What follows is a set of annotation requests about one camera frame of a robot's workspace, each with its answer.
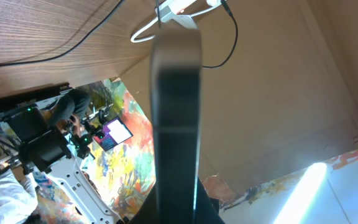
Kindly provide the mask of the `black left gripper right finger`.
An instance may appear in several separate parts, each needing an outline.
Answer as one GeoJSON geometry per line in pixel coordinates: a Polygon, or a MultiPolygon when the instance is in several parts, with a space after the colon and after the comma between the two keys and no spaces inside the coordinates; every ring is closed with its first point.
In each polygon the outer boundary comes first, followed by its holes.
{"type": "Polygon", "coordinates": [[[197,183],[195,224],[224,224],[199,179],[197,183]]]}

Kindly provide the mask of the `blue screen smartphone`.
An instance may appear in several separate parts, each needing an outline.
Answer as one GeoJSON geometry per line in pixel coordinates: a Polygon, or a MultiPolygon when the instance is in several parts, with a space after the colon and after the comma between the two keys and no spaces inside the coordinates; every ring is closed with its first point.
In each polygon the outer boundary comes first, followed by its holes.
{"type": "Polygon", "coordinates": [[[160,223],[194,223],[198,181],[201,34],[162,29],[150,56],[150,108],[160,223]]]}

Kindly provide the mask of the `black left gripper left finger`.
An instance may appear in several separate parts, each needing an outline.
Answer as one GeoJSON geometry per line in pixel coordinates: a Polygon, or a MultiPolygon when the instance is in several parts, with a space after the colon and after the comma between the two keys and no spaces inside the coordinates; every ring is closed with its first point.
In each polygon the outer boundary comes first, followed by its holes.
{"type": "Polygon", "coordinates": [[[157,224],[157,194],[152,187],[139,211],[130,220],[129,224],[157,224]]]}

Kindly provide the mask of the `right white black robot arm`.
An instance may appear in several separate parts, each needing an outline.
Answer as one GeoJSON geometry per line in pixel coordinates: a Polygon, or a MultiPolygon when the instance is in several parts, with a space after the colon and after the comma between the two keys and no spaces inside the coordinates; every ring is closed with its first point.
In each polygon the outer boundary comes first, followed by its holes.
{"type": "Polygon", "coordinates": [[[154,131],[157,181],[135,216],[128,220],[110,209],[80,171],[68,142],[57,128],[49,127],[35,105],[0,110],[22,141],[12,146],[28,168],[46,172],[74,201],[90,223],[222,223],[198,172],[198,126],[154,131]]]}

